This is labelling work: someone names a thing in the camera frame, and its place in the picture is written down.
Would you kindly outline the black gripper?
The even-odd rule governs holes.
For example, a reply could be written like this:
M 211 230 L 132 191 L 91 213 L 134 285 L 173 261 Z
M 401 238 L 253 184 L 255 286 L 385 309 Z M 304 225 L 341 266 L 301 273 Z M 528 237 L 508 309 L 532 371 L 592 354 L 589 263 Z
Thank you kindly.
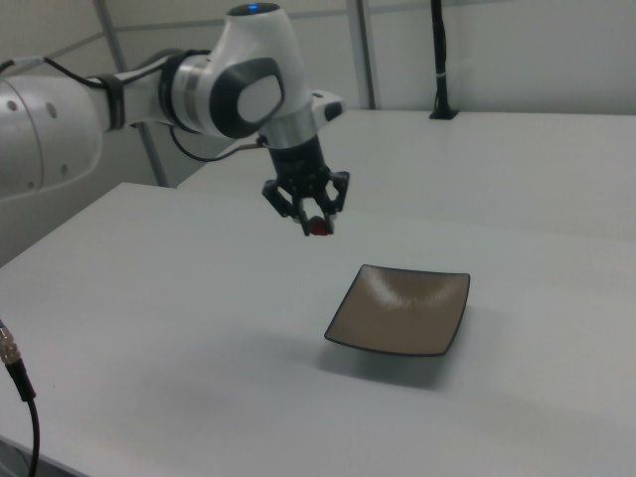
M 323 213 L 319 231 L 332 234 L 336 216 L 344 209 L 350 173 L 332 172 L 324 161 L 318 136 L 290 148 L 269 150 L 276 178 L 267 180 L 262 188 L 263 197 L 283 217 L 300 225 L 306 237 L 310 236 L 309 220 L 302 200 L 313 198 Z M 327 186 L 336 192 L 331 198 Z

